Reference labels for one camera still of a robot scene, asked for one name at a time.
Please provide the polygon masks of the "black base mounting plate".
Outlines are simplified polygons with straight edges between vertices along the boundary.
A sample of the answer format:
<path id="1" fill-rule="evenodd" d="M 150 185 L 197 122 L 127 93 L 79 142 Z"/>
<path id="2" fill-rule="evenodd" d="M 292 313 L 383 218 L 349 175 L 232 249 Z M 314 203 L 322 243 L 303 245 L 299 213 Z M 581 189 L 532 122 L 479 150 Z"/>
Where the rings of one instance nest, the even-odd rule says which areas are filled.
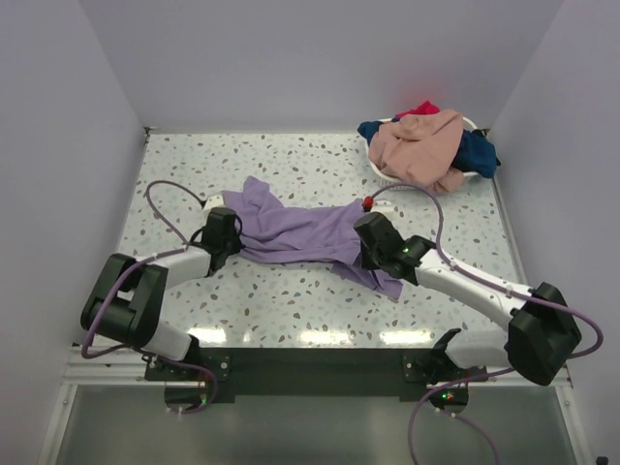
<path id="1" fill-rule="evenodd" d="M 196 369 L 149 361 L 144 378 L 169 385 L 175 403 L 197 398 L 198 382 L 215 400 L 238 396 L 397 397 L 414 401 L 426 387 L 484 374 L 480 366 L 458 368 L 438 349 L 201 348 L 193 361 L 208 369 L 218 386 Z"/>

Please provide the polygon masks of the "peach pink t shirt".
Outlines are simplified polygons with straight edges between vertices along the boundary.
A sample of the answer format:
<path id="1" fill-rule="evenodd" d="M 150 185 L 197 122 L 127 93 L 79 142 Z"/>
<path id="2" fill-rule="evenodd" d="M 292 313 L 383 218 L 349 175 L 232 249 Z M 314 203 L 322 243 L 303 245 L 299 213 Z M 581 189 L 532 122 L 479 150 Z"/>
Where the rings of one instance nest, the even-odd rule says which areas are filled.
<path id="1" fill-rule="evenodd" d="M 369 160 L 386 176 L 435 193 L 452 193 L 464 182 L 464 173 L 452 165 L 463 131 L 463 116 L 453 109 L 409 114 L 379 126 Z"/>

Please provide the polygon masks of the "navy blue t shirt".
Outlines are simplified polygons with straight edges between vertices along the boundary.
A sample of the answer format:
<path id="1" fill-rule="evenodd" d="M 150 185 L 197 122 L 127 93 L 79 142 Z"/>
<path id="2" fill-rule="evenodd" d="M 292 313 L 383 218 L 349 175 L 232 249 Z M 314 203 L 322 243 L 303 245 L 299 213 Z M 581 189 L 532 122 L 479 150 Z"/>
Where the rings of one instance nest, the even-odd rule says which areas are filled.
<path id="1" fill-rule="evenodd" d="M 365 121 L 359 124 L 356 131 L 366 142 L 366 153 L 369 153 L 370 142 L 381 125 L 397 122 L 398 118 L 384 118 Z M 464 131 L 456 155 L 451 166 L 464 173 L 466 178 L 475 175 L 492 178 L 501 166 L 495 146 L 487 139 L 488 131 L 480 129 L 472 120 L 463 117 Z"/>

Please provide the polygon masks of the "white laundry basket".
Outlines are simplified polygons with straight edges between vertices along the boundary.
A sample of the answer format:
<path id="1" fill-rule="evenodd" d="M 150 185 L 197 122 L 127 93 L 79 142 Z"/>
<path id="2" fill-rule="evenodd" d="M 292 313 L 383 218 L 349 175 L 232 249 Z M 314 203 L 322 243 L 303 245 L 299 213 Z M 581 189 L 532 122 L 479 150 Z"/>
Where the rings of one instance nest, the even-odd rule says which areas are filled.
<path id="1" fill-rule="evenodd" d="M 479 129 L 477 124 L 473 120 L 468 118 L 467 116 L 463 116 L 462 119 L 463 119 L 463 127 L 464 127 L 465 130 L 473 132 L 473 131 Z M 369 163 L 370 169 L 381 179 L 380 185 L 381 186 L 386 186 L 386 185 L 389 185 L 389 184 L 394 184 L 396 182 L 399 182 L 398 178 L 393 177 L 393 176 L 389 176 L 389 175 L 386 175 L 386 174 L 382 173 L 381 170 L 372 162 L 372 160 L 370 159 L 370 156 L 369 156 L 369 143 L 367 142 L 367 140 L 365 140 L 364 142 L 365 142 L 365 153 L 366 153 L 367 158 L 368 158 L 368 163 Z M 463 173 L 463 181 L 465 183 L 467 183 L 468 181 L 474 180 L 474 179 L 476 179 L 479 176 L 480 175 L 477 172 L 475 172 L 475 171 L 464 172 Z"/>

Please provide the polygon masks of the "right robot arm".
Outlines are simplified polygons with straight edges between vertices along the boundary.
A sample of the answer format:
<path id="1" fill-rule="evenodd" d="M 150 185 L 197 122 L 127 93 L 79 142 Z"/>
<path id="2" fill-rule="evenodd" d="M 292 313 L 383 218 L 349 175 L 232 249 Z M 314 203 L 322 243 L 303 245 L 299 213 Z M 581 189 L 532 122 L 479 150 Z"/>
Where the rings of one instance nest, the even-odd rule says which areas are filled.
<path id="1" fill-rule="evenodd" d="M 561 292 L 548 283 L 530 288 L 477 270 L 418 235 L 403 238 L 383 214 L 357 220 L 362 265 L 465 304 L 495 325 L 490 331 L 445 334 L 431 360 L 434 374 L 454 380 L 478 365 L 510 367 L 548 386 L 581 341 Z"/>

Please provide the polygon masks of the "lavender t shirt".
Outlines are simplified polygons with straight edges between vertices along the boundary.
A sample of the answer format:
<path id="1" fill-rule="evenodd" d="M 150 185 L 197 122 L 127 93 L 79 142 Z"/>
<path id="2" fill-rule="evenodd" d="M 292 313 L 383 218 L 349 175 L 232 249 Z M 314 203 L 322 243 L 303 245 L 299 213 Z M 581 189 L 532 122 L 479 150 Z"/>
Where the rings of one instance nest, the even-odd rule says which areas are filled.
<path id="1" fill-rule="evenodd" d="M 397 299 L 403 284 L 381 270 L 361 266 L 361 245 L 354 223 L 362 201 L 302 208 L 285 206 L 270 186 L 249 176 L 242 190 L 222 193 L 225 207 L 240 218 L 240 256 L 258 264 L 331 265 L 331 272 L 371 291 Z"/>

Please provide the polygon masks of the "red t shirt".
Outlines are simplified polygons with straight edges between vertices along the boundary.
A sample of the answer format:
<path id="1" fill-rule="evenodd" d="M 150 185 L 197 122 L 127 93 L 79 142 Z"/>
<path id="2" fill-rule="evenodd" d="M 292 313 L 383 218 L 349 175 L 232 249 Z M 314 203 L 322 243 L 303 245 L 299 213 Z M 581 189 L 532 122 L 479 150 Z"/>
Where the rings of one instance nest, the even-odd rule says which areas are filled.
<path id="1" fill-rule="evenodd" d="M 430 101 L 426 100 L 420 105 L 418 105 L 416 108 L 411 108 L 406 111 L 396 113 L 393 117 L 393 120 L 400 120 L 401 118 L 407 115 L 432 115 L 432 114 L 437 114 L 440 111 L 441 109 L 439 107 L 437 107 Z"/>

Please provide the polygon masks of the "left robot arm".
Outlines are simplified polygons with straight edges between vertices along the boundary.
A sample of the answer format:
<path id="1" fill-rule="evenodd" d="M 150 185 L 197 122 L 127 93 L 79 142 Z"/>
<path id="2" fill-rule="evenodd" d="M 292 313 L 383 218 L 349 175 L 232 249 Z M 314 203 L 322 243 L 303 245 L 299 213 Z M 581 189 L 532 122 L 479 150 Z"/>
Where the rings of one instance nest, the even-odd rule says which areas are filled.
<path id="1" fill-rule="evenodd" d="M 92 359 L 128 348 L 166 359 L 179 380 L 194 378 L 201 368 L 198 340 L 161 318 L 164 297 L 171 288 L 219 271 L 243 249 L 241 232 L 233 210 L 215 207 L 179 249 L 141 259 L 109 256 L 80 315 L 86 331 L 81 355 Z"/>

